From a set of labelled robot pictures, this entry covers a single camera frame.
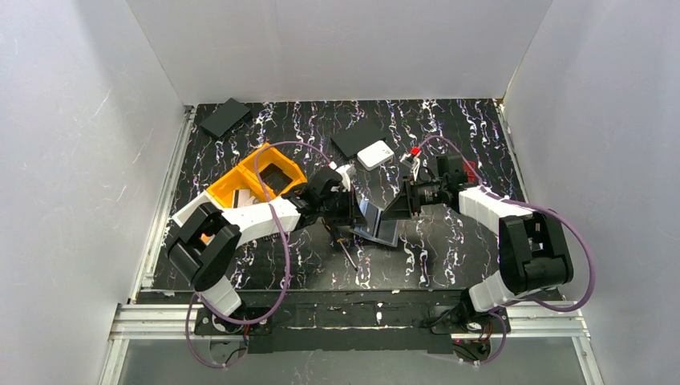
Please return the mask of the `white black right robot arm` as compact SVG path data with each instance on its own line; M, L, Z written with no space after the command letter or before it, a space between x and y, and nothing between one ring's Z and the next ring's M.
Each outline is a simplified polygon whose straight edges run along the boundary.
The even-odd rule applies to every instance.
M438 172L421 181L419 150L401 158L410 174L402 178L394 200L382 211L385 221L409 220L427 205L446 205L498 237L500 268L463 291L451 311L458 320L487 313L511 301L571 282L573 264L561 223L526 209L474 184L461 156L439 156Z

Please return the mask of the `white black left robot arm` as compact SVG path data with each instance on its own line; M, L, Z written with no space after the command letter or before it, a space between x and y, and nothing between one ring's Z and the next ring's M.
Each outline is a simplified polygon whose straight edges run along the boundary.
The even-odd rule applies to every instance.
M241 298L226 273L242 245L273 235L286 240L317 221L329 229L366 224L354 188L330 167L279 197L244 207L225 208L203 192L172 219L168 260L208 309L237 325L242 320L231 315Z

